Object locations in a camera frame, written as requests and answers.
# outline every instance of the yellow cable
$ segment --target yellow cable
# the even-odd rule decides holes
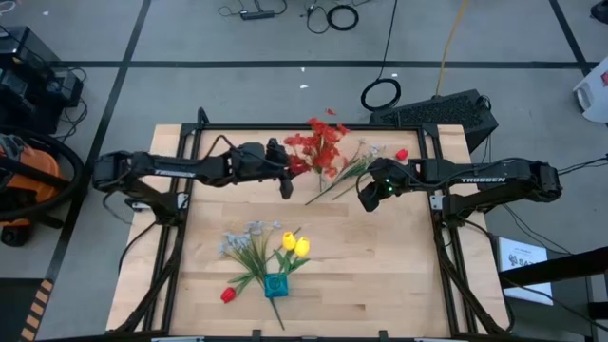
[[[463,4],[458,10],[458,15],[456,16],[456,21],[454,22],[452,31],[449,33],[449,38],[447,38],[446,47],[444,48],[444,58],[441,60],[441,69],[439,70],[439,80],[437,81],[437,89],[435,90],[435,95],[437,96],[439,96],[439,88],[441,87],[441,83],[444,80],[444,68],[446,66],[447,51],[449,50],[449,45],[452,42],[452,38],[454,37],[454,32],[456,32],[458,24],[460,24],[461,19],[463,19],[463,14],[465,14],[465,8],[467,3],[468,0],[463,0]]]

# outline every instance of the white paper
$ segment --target white paper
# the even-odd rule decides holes
[[[499,253],[501,271],[508,271],[547,260],[546,249],[504,237],[499,238]],[[525,287],[540,291],[546,295],[552,295],[551,283],[528,285]],[[513,298],[553,305],[553,300],[540,294],[534,294],[525,289],[511,288],[504,289],[503,291],[505,295]]]

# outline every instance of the red tulip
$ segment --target red tulip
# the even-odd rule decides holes
[[[226,288],[226,290],[224,290],[224,292],[221,294],[221,300],[224,301],[224,304],[232,301],[233,299],[235,299],[237,297],[237,291],[235,291],[235,289],[233,288]]]
[[[399,162],[404,161],[407,157],[408,157],[408,151],[405,148],[400,149],[399,152],[397,152],[397,154],[395,155],[395,158]]]

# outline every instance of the yellow tulip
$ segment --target yellow tulip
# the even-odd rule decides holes
[[[295,235],[292,232],[283,234],[283,248],[285,251],[292,251],[295,248]]]
[[[310,250],[311,242],[307,238],[301,237],[295,245],[295,254],[298,257],[305,257]]]

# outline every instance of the black hose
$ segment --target black hose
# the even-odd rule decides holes
[[[70,200],[74,192],[80,189],[82,184],[84,175],[85,175],[85,165],[81,161],[80,157],[74,151],[69,149],[65,144],[59,142],[58,140],[51,138],[44,134],[35,133],[20,127],[8,126],[8,125],[0,125],[0,132],[5,134],[14,134],[24,139],[34,139],[37,142],[45,143],[50,146],[53,150],[57,151],[60,155],[64,156],[66,160],[72,165],[74,176],[70,181],[69,185],[63,189],[56,196],[42,201],[40,203],[36,203],[27,208],[12,210],[8,212],[0,212],[0,221],[13,221],[16,219],[27,218],[31,216],[35,216],[39,213],[45,213],[51,209],[56,208],[60,204],[64,203],[67,200]]]

